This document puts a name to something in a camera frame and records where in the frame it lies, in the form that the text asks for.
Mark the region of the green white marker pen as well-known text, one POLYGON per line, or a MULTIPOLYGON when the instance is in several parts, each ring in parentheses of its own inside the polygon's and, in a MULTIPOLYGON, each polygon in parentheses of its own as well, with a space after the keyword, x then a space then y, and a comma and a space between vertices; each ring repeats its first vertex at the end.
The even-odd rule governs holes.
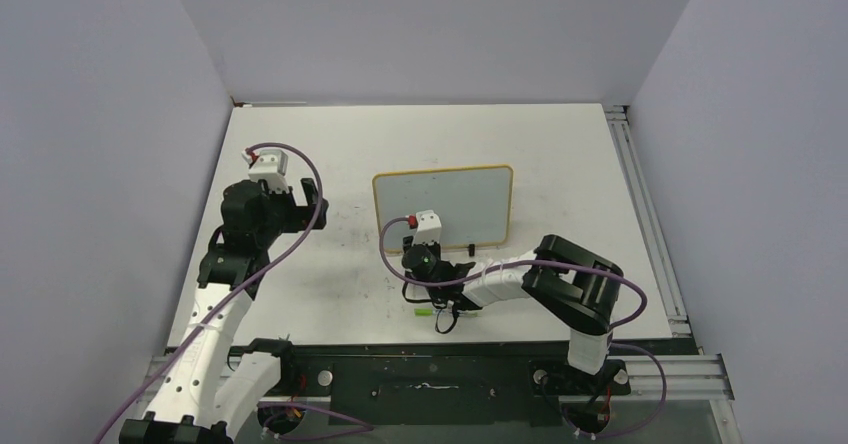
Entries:
POLYGON ((478 311, 467 311, 467 310, 457 310, 454 311, 452 308, 424 308, 424 307, 416 307, 413 309, 413 314, 416 317, 437 317, 437 316, 452 316, 456 315, 458 318, 475 318, 479 316, 478 311))

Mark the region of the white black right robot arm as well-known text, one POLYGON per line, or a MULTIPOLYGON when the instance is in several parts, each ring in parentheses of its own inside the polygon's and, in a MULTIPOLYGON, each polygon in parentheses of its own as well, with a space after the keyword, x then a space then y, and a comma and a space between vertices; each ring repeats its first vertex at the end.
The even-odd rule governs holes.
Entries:
POLYGON ((565 375, 579 392, 606 376, 612 311, 623 271, 560 236, 543 237, 533 250, 501 261, 452 263, 436 244, 403 242, 404 276, 426 284, 429 300, 458 316, 495 303, 534 299, 570 329, 565 375))

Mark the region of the yellow framed whiteboard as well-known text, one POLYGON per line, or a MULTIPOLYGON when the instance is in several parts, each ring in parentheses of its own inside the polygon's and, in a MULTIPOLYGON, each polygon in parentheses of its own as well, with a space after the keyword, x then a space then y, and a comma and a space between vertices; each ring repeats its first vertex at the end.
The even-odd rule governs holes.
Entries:
POLYGON ((372 179, 377 226, 432 211, 444 248, 501 245, 510 234, 513 181, 507 164, 380 173, 372 179))

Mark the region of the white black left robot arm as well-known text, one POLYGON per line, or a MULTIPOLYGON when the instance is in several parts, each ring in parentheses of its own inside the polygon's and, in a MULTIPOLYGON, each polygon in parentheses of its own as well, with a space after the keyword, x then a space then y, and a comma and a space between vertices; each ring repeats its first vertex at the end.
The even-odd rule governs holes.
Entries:
POLYGON ((199 265, 183 341, 155 372, 162 384, 141 417, 122 424, 119 442, 231 443, 268 390, 282 395, 295 387, 298 367, 284 358, 292 345, 282 339, 254 340, 231 382, 222 384, 220 376, 262 278, 280 262, 269 256, 274 242, 282 234, 303 241, 326 224, 320 179, 304 178, 301 186, 303 205, 265 180, 224 190, 222 222, 199 265))

